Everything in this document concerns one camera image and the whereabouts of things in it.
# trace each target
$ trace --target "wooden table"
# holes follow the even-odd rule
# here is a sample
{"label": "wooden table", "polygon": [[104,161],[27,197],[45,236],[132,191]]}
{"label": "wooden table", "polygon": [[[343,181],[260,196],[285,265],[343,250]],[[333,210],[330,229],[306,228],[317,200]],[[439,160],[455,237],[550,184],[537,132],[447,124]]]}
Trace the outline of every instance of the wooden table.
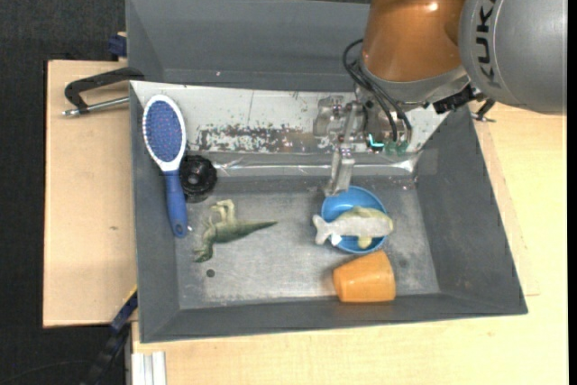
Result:
{"label": "wooden table", "polygon": [[[67,119],[66,83],[124,63],[48,66],[44,325],[107,323],[136,281],[128,111]],[[125,95],[125,85],[89,95]],[[525,316],[141,344],[169,385],[568,382],[566,116],[497,105],[475,124]]]}

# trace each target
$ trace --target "orange cup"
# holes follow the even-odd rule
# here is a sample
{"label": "orange cup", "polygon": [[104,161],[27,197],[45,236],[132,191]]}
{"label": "orange cup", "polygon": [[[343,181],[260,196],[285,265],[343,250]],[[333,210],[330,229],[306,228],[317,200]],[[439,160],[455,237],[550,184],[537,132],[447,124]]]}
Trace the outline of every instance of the orange cup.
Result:
{"label": "orange cup", "polygon": [[376,251],[333,270],[336,295],[342,302],[386,302],[396,294],[389,257]]}

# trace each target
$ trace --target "black cable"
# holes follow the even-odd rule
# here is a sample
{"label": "black cable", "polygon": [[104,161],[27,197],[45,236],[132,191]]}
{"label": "black cable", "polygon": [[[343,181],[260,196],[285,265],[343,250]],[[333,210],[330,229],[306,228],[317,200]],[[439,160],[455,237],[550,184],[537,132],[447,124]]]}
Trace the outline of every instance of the black cable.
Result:
{"label": "black cable", "polygon": [[7,379],[2,379],[2,380],[0,380],[0,385],[13,382],[15,380],[21,379],[22,377],[25,377],[26,375],[34,374],[35,372],[46,371],[47,369],[52,369],[54,367],[70,366],[71,364],[84,364],[87,362],[90,362],[90,361],[88,361],[88,360],[62,361],[62,362],[54,362],[52,364],[46,364],[44,366],[35,367],[32,369],[29,369],[28,371],[24,371],[24,372],[21,372],[19,374],[13,375],[12,377],[8,377]]}
{"label": "black cable", "polygon": [[397,124],[395,123],[392,114],[390,113],[389,107],[387,106],[387,104],[382,101],[382,99],[380,99],[380,97],[375,93],[374,91],[374,87],[372,85],[372,83],[361,73],[358,72],[357,73],[357,66],[358,66],[358,60],[355,60],[353,62],[349,62],[347,57],[349,55],[349,52],[351,51],[351,49],[355,46],[358,45],[359,43],[362,43],[363,39],[358,39],[356,41],[351,42],[349,45],[347,45],[347,47],[344,49],[343,52],[343,66],[346,69],[346,71],[349,73],[349,76],[351,76],[351,78],[354,80],[354,82],[360,86],[363,87],[367,90],[369,90],[374,96],[375,99],[377,100],[377,103],[379,103],[379,106],[382,108],[383,112],[385,113],[385,115],[387,116],[387,119],[389,119],[389,123],[390,123],[390,127],[391,130],[393,132],[393,140],[396,141],[397,140]]}
{"label": "black cable", "polygon": [[343,52],[344,68],[348,71],[349,75],[351,76],[351,78],[353,78],[355,83],[357,83],[359,86],[369,90],[373,94],[374,98],[377,100],[377,103],[379,103],[379,106],[382,108],[383,112],[387,116],[387,119],[389,120],[389,124],[390,124],[392,135],[393,135],[393,141],[396,142],[398,140],[398,127],[397,127],[396,121],[394,120],[394,118],[392,116],[392,113],[390,112],[389,106],[387,105],[387,103],[385,103],[384,100],[387,100],[389,102],[389,104],[391,106],[393,106],[393,108],[397,112],[397,118],[400,118],[405,123],[407,135],[408,135],[407,138],[410,139],[412,126],[411,126],[410,121],[408,120],[407,115],[400,108],[398,103],[394,99],[392,99],[389,96],[389,94],[387,94],[382,88],[374,86],[372,84],[372,82],[369,80],[369,78],[367,78],[367,76],[365,76],[362,73],[362,70],[359,68],[358,60],[355,60],[353,62],[349,62],[347,59],[348,54],[351,51],[351,49],[355,45],[358,45],[359,43],[361,43],[362,41],[363,41],[363,39],[358,39],[356,41],[353,41],[344,49],[344,52]]}

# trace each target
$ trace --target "brush handle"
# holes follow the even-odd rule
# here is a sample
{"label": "brush handle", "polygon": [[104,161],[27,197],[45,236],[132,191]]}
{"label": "brush handle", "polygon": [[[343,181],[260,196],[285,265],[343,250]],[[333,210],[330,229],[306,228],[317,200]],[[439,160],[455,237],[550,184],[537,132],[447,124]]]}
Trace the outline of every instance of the brush handle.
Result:
{"label": "brush handle", "polygon": [[169,211],[170,227],[177,237],[184,237],[188,231],[187,202],[180,185],[178,170],[164,172],[166,179],[166,207]]}

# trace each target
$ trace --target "kuka logo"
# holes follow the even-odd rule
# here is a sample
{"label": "kuka logo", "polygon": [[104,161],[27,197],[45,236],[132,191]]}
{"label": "kuka logo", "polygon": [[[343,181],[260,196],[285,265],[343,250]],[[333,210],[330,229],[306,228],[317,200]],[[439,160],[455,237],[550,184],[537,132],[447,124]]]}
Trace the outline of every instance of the kuka logo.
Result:
{"label": "kuka logo", "polygon": [[[501,85],[499,82],[495,81],[495,71],[493,70],[493,66],[491,64],[489,40],[487,38],[491,26],[490,18],[493,14],[493,6],[497,0],[489,0],[489,2],[490,4],[485,3],[485,5],[481,5],[481,9],[479,10],[479,23],[477,23],[476,43],[482,47],[482,54],[477,55],[477,61],[479,61],[479,69],[489,81],[489,85],[500,88]],[[488,11],[485,11],[486,6],[490,7]]]}

